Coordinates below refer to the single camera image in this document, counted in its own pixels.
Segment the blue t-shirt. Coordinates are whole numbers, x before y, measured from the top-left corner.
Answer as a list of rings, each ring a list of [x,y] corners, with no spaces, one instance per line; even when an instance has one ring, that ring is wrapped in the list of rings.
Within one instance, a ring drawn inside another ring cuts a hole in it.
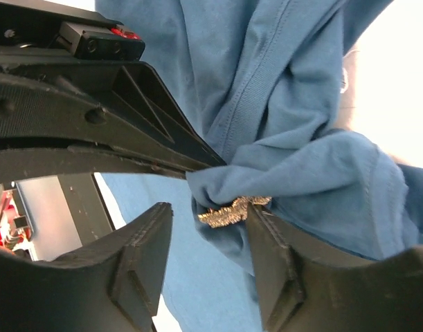
[[[97,1],[145,41],[153,65],[224,167],[186,181],[104,174],[126,221],[170,201],[163,286],[183,331],[260,331],[246,228],[198,220],[241,196],[332,245],[385,259],[423,244],[423,1],[370,49],[366,117],[342,127],[343,59],[387,1]]]

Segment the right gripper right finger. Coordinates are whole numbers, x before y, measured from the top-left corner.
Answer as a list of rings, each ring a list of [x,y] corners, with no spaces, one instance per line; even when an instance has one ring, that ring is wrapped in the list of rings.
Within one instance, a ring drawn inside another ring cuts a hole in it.
[[[259,205],[246,228],[266,331],[423,331],[423,246],[367,260]]]

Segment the gold leaf brooch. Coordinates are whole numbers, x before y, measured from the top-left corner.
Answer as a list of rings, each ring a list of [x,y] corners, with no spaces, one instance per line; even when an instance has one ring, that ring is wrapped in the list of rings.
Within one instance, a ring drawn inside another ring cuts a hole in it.
[[[218,210],[209,209],[197,216],[200,222],[211,228],[222,228],[246,220],[250,204],[267,205],[270,201],[271,197],[243,196],[235,199],[229,206],[221,207]]]

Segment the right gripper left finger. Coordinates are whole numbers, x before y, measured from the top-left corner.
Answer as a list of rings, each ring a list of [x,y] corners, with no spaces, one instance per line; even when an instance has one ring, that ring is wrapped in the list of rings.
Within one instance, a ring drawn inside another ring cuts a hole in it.
[[[0,331],[153,331],[172,232],[172,207],[53,261],[0,249]]]

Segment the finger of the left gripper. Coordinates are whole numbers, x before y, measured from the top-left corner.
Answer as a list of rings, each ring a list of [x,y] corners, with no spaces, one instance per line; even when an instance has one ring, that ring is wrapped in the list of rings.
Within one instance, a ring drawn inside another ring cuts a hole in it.
[[[0,66],[0,142],[94,148],[173,169],[224,163],[142,62]]]
[[[184,178],[197,161],[162,147],[69,145],[0,147],[0,183],[83,173],[158,174]]]

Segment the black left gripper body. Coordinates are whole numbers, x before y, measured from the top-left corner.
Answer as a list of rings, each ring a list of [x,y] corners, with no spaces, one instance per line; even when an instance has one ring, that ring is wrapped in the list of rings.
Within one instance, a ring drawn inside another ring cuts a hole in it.
[[[97,12],[49,1],[0,1],[0,72],[19,74],[63,65],[125,67],[134,75],[144,41],[123,23]]]

